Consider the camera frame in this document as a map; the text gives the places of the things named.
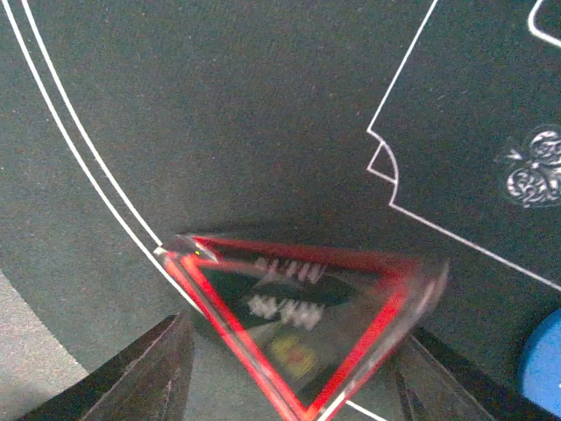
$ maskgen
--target blue poker chip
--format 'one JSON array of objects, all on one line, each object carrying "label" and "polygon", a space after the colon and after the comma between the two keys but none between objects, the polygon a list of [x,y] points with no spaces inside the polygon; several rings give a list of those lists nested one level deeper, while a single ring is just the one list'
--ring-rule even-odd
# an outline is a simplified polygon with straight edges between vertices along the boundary
[{"label": "blue poker chip", "polygon": [[550,314],[529,337],[519,382],[525,397],[561,417],[561,310]]}]

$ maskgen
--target white line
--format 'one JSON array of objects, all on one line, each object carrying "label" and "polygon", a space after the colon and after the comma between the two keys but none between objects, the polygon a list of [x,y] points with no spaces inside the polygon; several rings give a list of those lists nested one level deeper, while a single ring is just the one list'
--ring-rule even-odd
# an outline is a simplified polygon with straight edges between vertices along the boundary
[{"label": "white line", "polygon": [[480,253],[483,253],[486,256],[489,256],[492,259],[495,259],[497,261],[499,261],[500,263],[502,263],[503,265],[506,265],[514,270],[517,270],[518,272],[521,272],[523,274],[525,274],[526,276],[529,276],[530,278],[534,278],[535,280],[549,286],[552,287],[553,289],[556,289],[557,291],[561,292],[561,285],[557,285],[554,281],[550,281],[549,279],[546,279],[538,274],[535,274],[533,272],[530,272],[528,269],[523,268],[522,266],[519,266],[515,263],[513,263],[512,261],[506,260],[502,257],[500,257],[498,254],[495,254],[493,252],[490,252],[489,250],[483,248],[482,246],[478,246],[475,243],[472,243],[470,240],[468,239],[464,239],[462,237],[460,237],[457,234],[454,234],[453,232],[450,232],[446,229],[444,229],[442,226],[433,224],[432,222],[428,221],[425,218],[419,217],[418,215],[416,215],[415,213],[407,210],[407,209],[403,209],[401,206],[398,206],[397,204],[394,204],[393,202],[391,202],[389,204],[390,207],[392,207],[393,209],[395,209],[396,211],[399,211],[405,215],[407,215],[410,218],[413,218],[427,226],[429,226],[430,228],[437,230],[439,232],[441,232],[442,234],[447,235],[448,237],[451,237],[453,239],[455,239],[456,241],[459,241],[462,244],[465,244],[466,246],[469,246],[475,250],[477,250]]},{"label": "white line", "polygon": [[1,270],[0,303],[0,418],[19,419],[88,372],[43,325]]},{"label": "white line", "polygon": [[407,62],[409,56],[411,55],[411,52],[413,51],[413,48],[415,47],[415,44],[417,43],[417,40],[419,39],[419,36],[421,36],[421,32],[423,31],[424,26],[429,21],[430,15],[432,14],[432,11],[435,9],[435,6],[437,5],[437,3],[438,3],[438,0],[433,0],[432,4],[430,5],[429,11],[425,15],[425,17],[424,17],[424,19],[421,23],[421,26],[419,26],[419,29],[417,30],[417,34],[413,38],[413,41],[411,42],[411,45],[409,46],[407,52],[405,53],[405,56],[403,57],[403,60],[401,61],[401,64],[398,67],[397,72],[395,72],[394,79],[392,80],[392,82],[387,87],[386,94],[382,98],[382,100],[380,102],[380,105],[378,105],[378,110],[376,110],[376,113],[374,114],[374,117],[372,118],[372,121],[370,122],[370,125],[368,126],[368,129],[367,129],[368,132],[370,132],[372,130],[372,127],[374,125],[374,122],[376,121],[376,118],[378,118],[378,115],[380,114],[380,111],[382,110],[382,107],[384,106],[384,103],[386,103],[386,100],[387,100],[387,97],[389,96],[389,93],[391,92],[392,88],[394,87],[395,82],[397,81],[397,78],[400,76],[400,73],[403,70],[403,67],[405,66],[405,63]]},{"label": "white line", "polygon": [[532,11],[529,13],[529,15],[528,15],[528,29],[529,29],[530,33],[532,35],[534,35],[535,37],[537,37],[539,39],[543,39],[544,41],[550,42],[554,46],[558,46],[559,48],[561,48],[561,39],[557,39],[555,37],[552,37],[548,33],[538,29],[537,26],[536,26],[536,14],[537,14],[537,11],[539,10],[539,8],[542,6],[542,3],[543,3],[543,0],[537,0],[536,4],[534,4],[534,7],[532,8]]},{"label": "white line", "polygon": [[351,408],[354,408],[358,412],[362,412],[366,416],[375,419],[376,421],[387,421],[385,418],[382,418],[381,416],[374,414],[373,412],[363,408],[362,406],[355,404],[353,401],[347,401],[346,404]]},{"label": "white line", "polygon": [[115,207],[111,204],[110,200],[103,193],[102,189],[99,187],[99,184],[97,184],[96,179],[91,174],[91,172],[89,171],[85,162],[83,161],[82,157],[78,153],[75,144],[70,139],[70,136],[68,136],[67,130],[64,127],[64,125],[62,124],[62,121],[60,120],[59,114],[57,113],[56,109],[53,106],[53,103],[51,101],[50,96],[46,92],[45,85],[43,84],[43,81],[41,81],[39,73],[37,72],[37,69],[35,68],[35,64],[33,63],[33,60],[31,58],[31,56],[29,55],[29,51],[27,50],[27,47],[25,46],[24,39],[22,38],[21,32],[19,31],[19,28],[18,28],[18,24],[16,23],[16,20],[15,20],[13,14],[11,13],[11,8],[10,8],[10,5],[8,3],[8,0],[2,0],[2,4],[4,5],[4,9],[6,10],[6,14],[8,15],[8,19],[10,20],[11,28],[14,31],[14,34],[16,35],[16,39],[18,40],[19,47],[21,48],[21,51],[24,54],[24,57],[25,57],[25,60],[27,61],[27,65],[29,66],[29,69],[32,71],[33,78],[35,79],[35,82],[37,83],[37,86],[39,87],[39,90],[41,91],[43,99],[45,100],[46,105],[48,106],[48,109],[51,111],[51,114],[53,115],[54,121],[56,122],[56,125],[59,127],[59,130],[62,133],[62,136],[64,137],[64,140],[67,142],[67,145],[70,148],[70,151],[72,152],[72,154],[74,155],[74,157],[78,161],[78,164],[80,164],[80,167],[82,168],[82,171],[84,172],[84,174],[88,177],[89,182],[92,184],[92,186],[96,190],[97,194],[102,198],[103,202],[109,208],[110,212],[113,214],[113,216],[118,221],[118,223],[124,228],[126,233],[129,234],[132,241],[134,241],[134,243],[138,246],[138,248],[140,248],[140,250],[148,258],[148,260],[161,272],[162,275],[164,275],[164,277],[169,281],[169,283],[171,283],[175,287],[175,289],[177,289],[179,291],[179,293],[193,307],[195,307],[197,310],[201,311],[197,307],[195,302],[191,299],[191,297],[189,297],[189,295],[187,295],[187,293],[177,284],[177,282],[174,280],[174,278],[172,278],[164,270],[164,268],[158,263],[158,261],[152,255],[152,253],[150,253],[150,251],[142,244],[142,242],[138,239],[138,237],[131,230],[131,227],[128,224],[126,224],[126,222],[123,220],[123,218],[121,218],[121,216],[119,215],[119,213],[117,212]]},{"label": "white line", "polygon": [[[21,33],[19,32],[18,29],[18,24],[16,23],[12,13],[11,13],[11,8],[10,5],[8,4],[7,0],[2,0],[4,8],[6,10],[6,13],[8,14],[8,19],[10,20],[11,23],[11,27],[16,35],[16,38],[18,39],[18,43],[20,48],[22,49],[22,53],[24,54],[24,57],[27,61],[27,64],[30,68],[30,70],[32,71],[33,77],[35,79],[35,82],[38,84],[39,89],[41,91],[41,94],[43,95],[43,98],[45,99],[45,102],[49,108],[49,110],[51,111],[51,114],[53,115],[53,118],[57,124],[57,126],[59,127],[60,132],[62,133],[65,141],[68,144],[68,147],[70,148],[72,154],[74,155],[74,157],[76,158],[76,160],[78,161],[78,163],[80,164],[80,167],[82,168],[82,171],[86,174],[86,176],[89,178],[89,181],[91,182],[91,184],[93,185],[94,189],[96,190],[97,194],[102,198],[103,202],[105,203],[105,205],[110,209],[111,213],[113,214],[113,216],[115,217],[115,219],[119,222],[119,224],[121,226],[123,226],[124,230],[129,234],[129,236],[132,238],[132,240],[135,242],[135,244],[143,251],[143,253],[146,255],[146,257],[148,258],[148,260],[164,275],[164,277],[166,277],[166,279],[181,293],[181,295],[193,306],[195,307],[199,312],[201,312],[201,310],[197,307],[197,305],[195,304],[195,302],[193,302],[193,300],[185,293],[185,291],[175,282],[175,280],[161,267],[161,265],[154,259],[153,255],[150,253],[150,251],[148,249],[146,249],[146,247],[144,247],[144,245],[140,242],[140,240],[138,239],[138,237],[134,234],[134,232],[132,232],[131,228],[128,226],[128,224],[125,223],[125,221],[121,218],[121,216],[118,214],[117,210],[113,207],[113,205],[110,203],[109,199],[107,198],[107,196],[103,193],[103,191],[101,190],[101,188],[99,187],[99,185],[97,184],[95,178],[93,177],[93,175],[89,172],[88,167],[86,166],[85,162],[83,161],[82,157],[80,156],[80,154],[78,153],[78,151],[75,148],[74,143],[72,142],[72,140],[70,139],[70,137],[68,136],[68,133],[66,131],[66,128],[63,126],[60,117],[58,115],[58,113],[56,112],[56,109],[53,106],[53,103],[51,102],[51,99],[49,97],[49,95],[46,93],[45,90],[45,86],[43,85],[43,82],[40,79],[39,73],[37,72],[37,69],[35,68],[35,65],[33,64],[33,61],[31,59],[31,56],[29,55],[29,52],[27,50],[27,47],[25,46],[25,43],[23,41],[23,38],[21,36]],[[78,116],[75,113],[74,107],[72,106],[72,104],[70,103],[70,100],[67,97],[66,91],[64,90],[64,87],[62,86],[62,83],[60,82],[60,78],[56,73],[56,70],[54,69],[54,65],[51,62],[50,56],[48,54],[48,51],[45,48],[45,44],[43,43],[43,39],[41,38],[41,35],[39,33],[39,30],[35,24],[35,20],[33,18],[33,15],[31,13],[31,10],[29,8],[29,5],[27,3],[26,0],[22,0],[22,5],[24,6],[25,9],[25,14],[27,15],[27,18],[29,19],[29,22],[32,26],[32,30],[33,33],[35,35],[35,38],[37,40],[37,42],[39,43],[39,48],[41,50],[41,53],[43,53],[43,57],[45,58],[45,61],[47,63],[47,66],[49,67],[49,70],[51,71],[51,75],[56,83],[57,88],[59,89],[60,95],[62,96],[62,99],[64,100],[65,105],[68,108],[68,111],[70,111],[70,114],[72,115],[72,118],[76,124],[76,126],[78,127],[78,130],[80,131],[80,134],[83,136],[84,140],[86,141],[86,143],[88,144],[89,149],[91,150],[92,154],[94,154],[97,162],[99,163],[99,165],[102,167],[103,172],[106,174],[106,176],[109,178],[109,180],[111,181],[111,184],[113,185],[113,187],[115,188],[115,190],[117,191],[117,193],[121,196],[121,198],[123,199],[123,201],[126,203],[127,207],[129,208],[129,210],[131,211],[131,213],[135,216],[135,218],[142,224],[142,226],[145,228],[145,230],[148,232],[148,234],[150,234],[150,236],[153,238],[153,240],[157,243],[158,246],[161,246],[161,241],[158,239],[158,237],[155,235],[155,233],[152,231],[152,229],[150,228],[150,226],[148,226],[148,224],[145,222],[145,220],[138,214],[137,210],[134,208],[134,206],[132,205],[131,201],[129,200],[129,198],[126,196],[126,194],[121,190],[120,186],[118,185],[117,181],[115,180],[115,178],[113,177],[113,175],[111,174],[111,172],[109,171],[109,169],[107,168],[107,166],[105,165],[102,157],[99,155],[99,153],[96,150],[96,147],[94,146],[94,144],[91,142],[91,139],[89,138],[89,135],[86,133],[85,129],[82,126],[82,123],[80,122],[80,119],[78,118]],[[378,152],[380,151],[380,149],[382,148],[382,144],[380,143],[378,150],[376,151],[376,154],[374,155],[374,159],[376,158],[376,155],[378,154]],[[390,182],[395,183],[395,180],[391,179],[390,177],[388,177],[387,175],[383,175],[382,173],[379,173],[379,175],[382,178],[386,178],[387,180],[389,180]],[[358,410],[359,412],[362,412],[363,414],[367,415],[368,417],[371,417],[377,421],[386,421],[386,419],[377,416],[376,414],[372,413],[369,410],[366,410],[365,408],[355,404],[352,401],[347,401],[346,404],[348,404],[349,406],[351,406],[352,408],[354,408],[355,410]]]},{"label": "white line", "polygon": [[367,168],[366,171],[368,171],[371,174],[377,175],[379,178],[383,178],[387,182],[391,182],[392,184],[396,184],[396,181],[392,177],[390,177],[388,175],[385,175],[384,173],[381,173],[380,171],[378,171],[376,169]]},{"label": "white line", "polygon": [[54,69],[53,62],[51,61],[51,57],[49,56],[48,51],[46,50],[45,43],[43,42],[43,39],[41,38],[41,34],[39,33],[39,29],[37,28],[37,25],[35,24],[35,19],[33,18],[32,11],[29,8],[29,4],[27,3],[27,0],[22,0],[21,3],[24,6],[25,15],[27,16],[27,19],[29,20],[29,23],[32,26],[33,34],[35,35],[35,39],[37,40],[37,42],[39,44],[39,48],[41,50],[41,53],[43,53],[43,57],[45,58],[47,66],[49,67],[49,70],[51,72],[51,76],[54,79],[54,83],[56,84],[56,87],[59,89],[60,95],[62,96],[62,99],[64,100],[64,104],[67,106],[68,111],[70,112],[70,115],[72,116],[72,119],[74,120],[76,126],[78,127],[78,130],[80,131],[80,134],[82,135],[82,137],[86,141],[86,144],[88,145],[89,150],[91,151],[92,154],[94,154],[94,157],[96,158],[96,161],[99,163],[100,167],[102,168],[103,172],[105,173],[105,175],[109,179],[113,188],[115,188],[117,193],[121,196],[121,199],[123,199],[124,203],[129,208],[129,211],[131,211],[132,215],[134,215],[134,217],[140,222],[140,224],[143,226],[143,228],[146,230],[146,232],[148,232],[148,234],[150,235],[150,237],[152,237],[152,239],[156,242],[156,244],[158,246],[161,246],[162,243],[161,243],[160,239],[156,236],[156,234],[152,231],[150,226],[148,226],[148,224],[145,222],[145,220],[137,212],[137,210],[135,209],[135,207],[132,205],[131,201],[127,197],[127,195],[123,192],[123,190],[121,189],[121,187],[117,183],[117,180],[115,180],[115,178],[113,177],[113,174],[109,171],[109,169],[105,165],[105,162],[103,161],[102,157],[97,152],[96,147],[94,146],[91,139],[89,138],[89,135],[86,132],[86,130],[84,129],[80,119],[76,115],[74,107],[70,103],[70,100],[68,99],[67,93],[64,90],[64,87],[62,86],[62,83],[60,82],[60,78],[59,78],[58,74],[56,73],[56,70]]},{"label": "white line", "polygon": [[374,152],[374,156],[370,160],[370,163],[368,164],[368,167],[366,167],[366,169],[372,168],[372,165],[374,165],[374,162],[376,161],[376,158],[378,158],[378,153],[380,153],[380,150],[383,146],[384,146],[384,144],[382,142],[380,142],[378,144],[378,147],[376,148],[376,152]]},{"label": "white line", "polygon": [[337,396],[337,398],[331,403],[331,405],[327,407],[327,409],[322,414],[322,416],[317,419],[317,421],[325,421],[333,413],[333,411],[341,404],[341,402],[343,402],[344,396],[345,396],[344,392],[340,393],[339,396]]}]

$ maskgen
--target betting area outline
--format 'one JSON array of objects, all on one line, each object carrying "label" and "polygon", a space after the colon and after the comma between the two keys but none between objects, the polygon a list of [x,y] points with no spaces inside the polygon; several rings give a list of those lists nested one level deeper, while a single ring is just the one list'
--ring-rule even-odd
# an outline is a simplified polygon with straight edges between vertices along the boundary
[{"label": "betting area outline", "polygon": [[530,24],[545,6],[434,0],[367,171],[390,207],[561,291],[561,48]]}]

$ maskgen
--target white curved line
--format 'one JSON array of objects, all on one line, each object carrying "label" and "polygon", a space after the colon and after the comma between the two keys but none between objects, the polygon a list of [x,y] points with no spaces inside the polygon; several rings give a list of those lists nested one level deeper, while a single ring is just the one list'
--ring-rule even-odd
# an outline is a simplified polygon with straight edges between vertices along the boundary
[{"label": "white curved line", "polygon": [[[191,299],[191,297],[189,297],[187,295],[187,293],[177,284],[177,282],[166,272],[166,270],[158,263],[158,261],[153,257],[153,255],[150,253],[150,251],[142,244],[142,242],[138,239],[138,237],[134,234],[134,232],[131,230],[131,227],[126,224],[126,222],[123,220],[123,218],[119,215],[119,213],[117,212],[117,210],[115,209],[115,207],[111,204],[111,202],[109,201],[109,199],[107,198],[107,196],[103,193],[102,189],[99,187],[99,184],[96,182],[96,179],[94,178],[94,176],[91,174],[91,172],[89,171],[88,167],[86,166],[85,162],[83,161],[82,157],[80,156],[80,154],[78,153],[74,142],[70,139],[66,128],[64,127],[64,125],[62,124],[62,121],[60,120],[60,117],[56,111],[56,109],[53,106],[53,103],[51,101],[50,96],[47,94],[46,89],[45,89],[45,85],[43,84],[39,73],[37,72],[37,69],[35,68],[35,64],[33,63],[33,60],[31,58],[31,56],[29,55],[29,51],[27,50],[27,46],[24,43],[24,40],[21,36],[21,32],[19,31],[18,28],[18,24],[16,23],[16,20],[11,12],[11,7],[8,4],[7,0],[2,0],[4,9],[6,10],[6,14],[8,15],[8,19],[10,20],[10,24],[11,24],[11,28],[14,31],[14,34],[16,35],[16,39],[18,40],[18,44],[19,47],[22,50],[22,53],[25,57],[25,60],[27,61],[27,65],[29,66],[29,69],[32,71],[33,74],[33,78],[35,79],[35,82],[37,83],[39,90],[41,91],[41,94],[43,96],[43,99],[46,102],[46,105],[48,106],[48,109],[51,111],[51,114],[53,115],[54,121],[56,122],[56,125],[58,126],[60,132],[62,133],[62,136],[64,137],[64,140],[67,142],[68,147],[70,148],[70,151],[72,152],[72,154],[74,155],[76,161],[78,162],[78,164],[80,165],[82,171],[84,172],[84,174],[88,177],[89,182],[92,184],[92,186],[94,187],[94,189],[96,190],[97,194],[102,198],[103,202],[105,203],[105,205],[109,208],[110,212],[113,214],[113,216],[115,217],[115,219],[118,221],[118,223],[124,228],[124,230],[129,234],[129,236],[131,237],[131,239],[134,241],[134,243],[138,246],[138,248],[140,248],[140,250],[142,250],[142,252],[146,255],[146,257],[148,258],[148,260],[164,275],[164,277],[175,287],[175,289],[177,289],[179,291],[179,293],[199,312],[201,312],[201,310],[199,309],[199,307],[196,305],[196,303]],[[112,177],[109,169],[105,166],[105,163],[103,162],[103,159],[101,158],[101,156],[99,156],[99,154],[97,153],[96,148],[94,147],[94,145],[91,143],[91,140],[89,139],[88,134],[86,133],[86,131],[83,129],[82,124],[80,123],[80,119],[78,118],[78,116],[75,114],[74,111],[74,107],[72,107],[72,104],[70,103],[70,101],[67,98],[66,92],[64,90],[64,88],[62,87],[62,84],[60,83],[60,79],[59,76],[57,75],[56,71],[54,70],[54,66],[53,63],[51,62],[48,52],[45,49],[45,44],[43,44],[42,38],[39,34],[39,30],[37,29],[37,26],[35,25],[35,20],[33,19],[33,16],[31,14],[31,11],[29,10],[29,6],[26,2],[26,0],[22,0],[22,4],[24,5],[25,8],[25,14],[27,15],[30,24],[32,25],[32,29],[33,29],[33,33],[35,34],[35,38],[37,39],[37,41],[39,42],[39,47],[41,48],[41,52],[43,53],[43,56],[45,57],[45,60],[47,61],[47,65],[49,67],[49,69],[51,70],[51,75],[53,76],[53,79],[55,80],[57,87],[59,88],[59,92],[60,94],[63,96],[63,99],[65,101],[65,104],[68,107],[68,110],[70,111],[70,113],[72,114],[72,117],[76,123],[76,125],[78,126],[78,129],[80,130],[80,133],[82,134],[83,138],[86,140],[86,142],[88,143],[88,145],[90,147],[90,150],[92,151],[92,153],[95,155],[97,161],[99,162],[99,164],[102,166],[103,168],[103,172],[105,172],[105,174],[110,178],[110,180],[114,181],[115,184],[113,184],[113,187],[115,187],[115,189],[117,190],[117,192],[119,192],[119,195],[123,198],[123,200],[127,203],[127,206],[129,206],[129,209],[131,210],[131,212],[135,215],[135,217],[137,217],[138,221],[142,224],[142,226],[146,229],[146,231],[152,236],[152,238],[154,239],[154,241],[156,241],[158,244],[158,246],[161,246],[161,242],[160,240],[156,237],[156,235],[153,233],[153,231],[150,229],[150,227],[146,224],[146,222],[144,221],[144,219],[138,214],[138,212],[136,211],[136,209],[134,208],[134,206],[132,205],[132,203],[129,201],[128,197],[126,196],[126,194],[120,189],[120,187],[118,187],[118,183],[117,181],[115,181],[115,179]],[[371,417],[375,420],[379,420],[379,421],[386,421],[384,418],[377,416],[376,414],[372,413],[369,410],[366,410],[365,408],[355,404],[352,401],[347,401],[346,402],[349,406],[351,406],[352,408],[354,408],[355,410],[358,410],[360,412],[362,412],[363,414],[367,415],[368,417]]]},{"label": "white curved line", "polygon": [[538,274],[535,274],[534,272],[529,271],[526,268],[523,268],[522,266],[517,265],[516,263],[513,263],[510,260],[506,260],[503,257],[500,257],[498,254],[495,254],[489,250],[487,250],[486,248],[483,248],[482,246],[478,246],[477,244],[471,242],[469,239],[465,239],[463,237],[460,237],[459,235],[446,230],[445,228],[443,228],[440,225],[434,224],[433,222],[430,222],[428,219],[425,219],[423,217],[420,217],[419,215],[413,213],[410,210],[404,209],[401,206],[399,206],[398,204],[395,204],[395,198],[397,196],[397,190],[399,188],[399,180],[400,180],[400,175],[399,175],[399,167],[397,165],[397,160],[395,159],[395,155],[394,152],[392,151],[392,148],[389,147],[389,145],[387,144],[387,142],[376,132],[373,132],[372,130],[368,131],[371,135],[373,135],[376,140],[378,140],[380,142],[380,145],[386,148],[386,151],[390,157],[390,160],[392,161],[392,165],[394,166],[394,176],[395,176],[395,180],[391,180],[389,179],[389,177],[387,177],[387,175],[383,175],[380,172],[374,172],[375,170],[368,168],[368,171],[376,174],[377,176],[387,179],[390,182],[394,182],[394,192],[392,194],[392,197],[388,203],[388,206],[392,209],[395,209],[396,211],[399,211],[401,213],[403,213],[404,215],[407,215],[410,218],[413,218],[414,220],[427,225],[428,227],[437,230],[438,232],[441,232],[444,235],[447,235],[448,237],[451,237],[452,239],[455,239],[456,241],[459,241],[460,243],[469,246],[470,248],[473,248],[475,250],[477,250],[480,253],[483,253],[484,255],[497,260],[498,262],[502,263],[505,266],[508,266],[509,268],[512,268],[514,270],[517,270],[518,272],[521,272],[523,274],[525,274],[526,276],[529,276],[530,278],[533,278],[545,285],[547,285],[548,287],[552,287],[553,289],[556,289],[557,291],[561,292],[561,285],[556,284],[554,281],[551,281],[547,278],[544,278],[543,276],[540,276]]},{"label": "white curved line", "polygon": [[[392,151],[392,148],[389,147],[387,142],[377,132],[373,132],[373,130],[370,127],[368,128],[367,131],[368,134],[375,137],[376,140],[380,142],[380,145],[378,146],[378,149],[376,149],[376,154],[370,160],[370,164],[368,165],[368,168],[366,170],[394,184],[394,191],[392,192],[392,197],[390,198],[390,201],[388,203],[388,205],[391,205],[391,203],[394,202],[395,196],[397,195],[397,189],[399,188],[399,184],[400,184],[400,169],[397,165],[397,159],[395,159],[394,151]],[[387,156],[389,156],[389,160],[391,160],[392,162],[392,167],[394,168],[394,178],[388,175],[384,175],[380,171],[376,171],[375,169],[372,168],[372,164],[374,163],[375,159],[378,157],[378,153],[382,147],[386,149]]]},{"label": "white curved line", "polygon": [[372,130],[372,128],[374,126],[374,122],[376,121],[376,118],[378,118],[378,115],[382,111],[382,107],[384,106],[384,103],[386,103],[386,100],[387,100],[387,97],[389,96],[389,93],[394,88],[395,82],[397,82],[397,78],[400,77],[400,73],[403,70],[403,67],[405,67],[405,63],[407,63],[407,60],[408,60],[409,56],[411,55],[411,52],[413,51],[413,48],[415,47],[415,44],[419,40],[419,37],[421,36],[421,32],[423,32],[424,26],[429,21],[430,15],[432,14],[433,10],[435,10],[435,7],[437,6],[437,3],[438,3],[438,0],[433,0],[432,4],[430,5],[429,11],[427,11],[427,14],[424,17],[424,19],[421,23],[421,26],[419,26],[419,29],[417,30],[417,33],[415,34],[415,37],[413,38],[413,41],[411,41],[411,45],[409,46],[409,48],[407,49],[407,52],[403,56],[403,60],[401,60],[400,66],[397,68],[397,72],[395,72],[394,79],[392,79],[392,81],[390,82],[389,86],[387,87],[386,93],[384,94],[384,96],[382,97],[382,100],[380,101],[380,105],[378,105],[378,110],[376,110],[376,112],[374,113],[374,117],[372,118],[372,121],[370,122],[370,125],[368,126],[368,129],[366,130],[367,132],[370,132]]},{"label": "white curved line", "polygon": [[60,120],[59,114],[57,113],[56,109],[54,108],[54,105],[53,105],[53,102],[51,101],[50,96],[46,92],[45,85],[43,84],[43,81],[41,80],[41,77],[39,76],[39,73],[37,72],[37,69],[35,68],[35,64],[33,63],[31,55],[29,54],[29,51],[27,50],[27,46],[25,46],[24,39],[21,36],[21,32],[19,31],[18,24],[16,23],[16,19],[14,18],[13,14],[11,12],[11,8],[10,8],[10,4],[8,3],[8,0],[2,0],[2,4],[4,6],[4,9],[6,10],[6,14],[8,15],[8,19],[10,20],[11,29],[14,31],[14,34],[16,35],[16,39],[18,40],[19,47],[21,48],[21,51],[24,54],[25,61],[27,61],[27,66],[29,66],[29,69],[31,70],[31,72],[33,74],[33,79],[35,79],[35,82],[37,83],[37,86],[39,87],[39,90],[41,91],[41,95],[43,96],[43,99],[45,100],[49,111],[51,111],[51,114],[53,115],[54,121],[56,122],[56,125],[58,126],[58,128],[60,130],[60,133],[62,133],[62,137],[67,142],[67,145],[70,148],[70,151],[72,152],[72,155],[78,161],[78,164],[80,165],[82,171],[88,177],[89,182],[94,187],[97,194],[102,198],[105,205],[109,208],[110,212],[113,214],[113,217],[115,217],[115,219],[123,227],[123,229],[126,231],[126,233],[129,234],[129,237],[131,237],[132,241],[134,241],[134,243],[138,246],[138,248],[142,251],[142,253],[145,254],[145,256],[148,258],[148,260],[161,272],[162,275],[164,275],[164,277],[169,281],[169,283],[171,283],[174,286],[174,288],[179,291],[179,293],[183,296],[183,298],[185,298],[189,302],[189,304],[191,304],[193,307],[195,307],[198,311],[201,312],[201,310],[197,307],[196,303],[191,299],[191,297],[179,286],[179,284],[174,280],[174,278],[172,278],[166,272],[166,270],[164,270],[164,268],[154,258],[152,253],[150,253],[150,251],[142,244],[142,242],[138,239],[138,237],[132,231],[131,227],[124,221],[124,219],[121,217],[121,215],[119,215],[119,213],[117,212],[115,207],[111,204],[110,200],[103,193],[102,189],[99,187],[99,184],[97,184],[96,179],[91,174],[88,166],[86,166],[86,163],[84,162],[84,160],[82,159],[82,157],[78,153],[78,150],[76,149],[76,146],[75,146],[74,142],[70,139],[70,136],[68,136],[67,129],[62,124],[62,121]]},{"label": "white curved line", "polygon": [[548,33],[538,29],[537,26],[536,26],[536,14],[537,14],[537,11],[539,10],[539,8],[541,7],[542,3],[543,3],[543,0],[537,0],[536,4],[534,4],[534,7],[532,8],[532,11],[529,13],[529,15],[528,15],[528,29],[529,29],[530,33],[532,35],[534,35],[535,37],[537,37],[539,39],[542,39],[546,42],[550,42],[554,46],[558,46],[559,48],[561,48],[561,39],[557,39],[555,37],[552,37]]},{"label": "white curved line", "polygon": [[148,235],[150,235],[150,237],[152,237],[152,239],[156,242],[156,244],[158,246],[161,246],[162,243],[161,243],[160,239],[156,236],[156,234],[152,231],[150,226],[148,226],[146,221],[140,216],[140,214],[138,213],[136,208],[132,205],[132,203],[129,200],[129,198],[127,197],[127,195],[121,189],[121,186],[119,186],[119,184],[117,183],[117,180],[115,180],[115,177],[113,177],[113,174],[109,171],[109,169],[105,165],[105,162],[103,161],[101,155],[97,152],[96,147],[92,143],[91,139],[89,138],[88,133],[86,132],[86,130],[84,129],[84,127],[82,125],[82,122],[78,118],[78,116],[77,116],[77,114],[74,110],[74,107],[70,103],[70,100],[68,99],[67,92],[64,90],[64,87],[62,86],[62,83],[60,82],[60,78],[59,78],[58,74],[56,73],[53,62],[51,61],[51,57],[49,56],[49,53],[48,53],[48,51],[46,50],[46,47],[45,47],[45,43],[43,42],[43,39],[41,38],[41,34],[39,33],[39,29],[37,28],[37,25],[35,24],[35,19],[33,18],[32,11],[29,8],[29,4],[27,3],[27,0],[22,0],[21,4],[24,6],[25,15],[27,16],[27,19],[29,20],[29,23],[32,27],[33,34],[35,35],[35,39],[37,40],[37,42],[39,44],[39,48],[41,50],[41,53],[43,54],[43,57],[45,58],[46,64],[49,67],[49,71],[51,72],[51,76],[54,79],[54,83],[56,84],[56,87],[58,88],[58,90],[60,92],[60,95],[62,96],[62,100],[64,101],[64,104],[67,106],[68,111],[70,112],[70,115],[72,116],[72,119],[74,120],[76,126],[78,127],[78,130],[80,131],[80,134],[82,135],[82,137],[86,141],[86,144],[88,145],[89,150],[91,151],[92,154],[94,154],[94,157],[96,158],[97,163],[99,163],[103,172],[105,173],[105,175],[109,179],[111,185],[117,191],[117,193],[121,196],[121,199],[123,199],[123,202],[126,204],[126,206],[129,208],[129,211],[131,211],[132,215],[134,215],[134,217],[140,222],[142,227],[146,230],[146,232],[148,232]]}]

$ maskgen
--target poker table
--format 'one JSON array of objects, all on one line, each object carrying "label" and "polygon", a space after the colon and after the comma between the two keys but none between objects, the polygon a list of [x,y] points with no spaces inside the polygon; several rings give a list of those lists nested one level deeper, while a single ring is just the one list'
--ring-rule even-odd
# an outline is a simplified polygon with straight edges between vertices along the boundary
[{"label": "poker table", "polygon": [[87,370],[189,307],[161,241],[251,227],[449,258],[423,328],[517,388],[561,307],[552,0],[3,6],[2,270]]}]

